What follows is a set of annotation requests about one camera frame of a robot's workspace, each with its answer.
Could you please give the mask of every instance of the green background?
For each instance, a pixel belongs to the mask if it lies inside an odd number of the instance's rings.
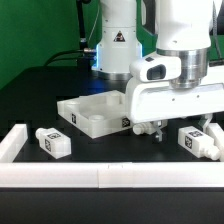
[[[138,3],[137,37],[143,54],[154,50],[156,38],[141,26]],[[86,36],[89,37],[98,9],[98,1],[84,6]],[[75,0],[0,0],[0,89],[24,69],[42,66],[53,54],[79,48]],[[101,14],[89,44],[101,39]],[[224,52],[223,37],[220,37]],[[212,49],[212,58],[216,52]]]

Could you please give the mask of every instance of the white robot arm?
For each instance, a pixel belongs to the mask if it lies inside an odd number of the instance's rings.
[[[156,52],[130,65],[126,110],[133,123],[224,111],[224,67],[208,67],[213,6],[218,13],[221,4],[142,0],[144,26],[158,39]],[[150,6],[155,18],[148,23]]]

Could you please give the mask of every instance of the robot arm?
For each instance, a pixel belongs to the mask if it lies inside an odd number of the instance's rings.
[[[221,4],[222,0],[142,0],[143,26],[150,33],[158,34],[157,61],[162,61],[162,65],[168,65],[165,66],[167,75],[163,80],[171,80],[173,88],[194,88],[207,75],[213,7],[218,13]],[[154,64],[157,65],[155,61],[134,62],[130,66],[131,74],[140,81],[151,82],[147,74],[153,73]],[[171,69],[173,75],[169,75],[168,69]]]

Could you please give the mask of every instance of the black cable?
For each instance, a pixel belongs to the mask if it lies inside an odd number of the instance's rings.
[[[83,50],[70,50],[70,51],[62,51],[59,53],[54,54],[53,56],[51,56],[45,63],[44,66],[47,66],[48,64],[50,64],[55,58],[62,56],[62,55],[66,55],[66,54],[76,54],[76,53],[83,53]]]
[[[217,13],[216,13],[216,7],[215,7],[215,3],[213,2],[213,37],[214,37],[214,41],[215,41],[215,48],[218,54],[218,58],[221,59],[222,58],[222,53],[219,47],[219,41],[218,41],[218,37],[217,37]]]
[[[55,61],[68,61],[68,60],[77,60],[78,58],[77,57],[73,57],[73,58],[56,58],[54,60],[51,60],[51,62],[49,62],[47,65],[45,66],[48,66],[49,64],[55,62]]]
[[[91,2],[91,0],[82,0],[83,4],[89,4]]]
[[[78,23],[79,23],[79,36],[80,36],[79,47],[80,49],[84,49],[88,47],[88,43],[86,40],[82,0],[76,0],[76,8],[77,8],[77,14],[78,14]]]
[[[80,58],[82,58],[82,59],[88,59],[88,60],[94,60],[94,58],[93,58],[93,57],[56,58],[56,59],[52,60],[51,62],[49,62],[47,65],[49,65],[49,64],[51,64],[51,63],[53,63],[53,62],[55,62],[55,61],[69,61],[69,60],[78,60],[78,59],[80,59]]]
[[[222,66],[222,65],[224,65],[224,58],[211,60],[209,62],[209,67],[216,67],[216,66]]]

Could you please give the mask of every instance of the black tabletop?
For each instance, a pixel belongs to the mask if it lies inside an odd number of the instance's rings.
[[[29,139],[14,162],[176,162],[197,159],[177,144],[180,127],[198,127],[200,117],[169,120],[167,140],[132,130],[91,139],[57,114],[57,101],[110,90],[108,81],[74,67],[30,68],[0,91],[0,137],[26,123]],[[214,115],[223,127],[223,114]],[[56,160],[42,150],[38,128],[54,127],[72,141],[72,155]],[[0,223],[215,223],[224,220],[223,189],[0,189]]]
[[[75,67],[37,67],[25,70],[0,91],[0,136],[14,124],[25,123],[29,139],[14,162],[195,162],[198,159],[177,143],[178,129],[198,126],[200,117],[169,120],[166,140],[156,143],[154,136],[135,135],[132,129],[91,139],[57,114],[57,101],[118,90],[125,93],[127,81],[94,77]],[[223,114],[214,119],[223,125]],[[54,159],[40,149],[38,128],[56,128],[71,138],[72,155]]]

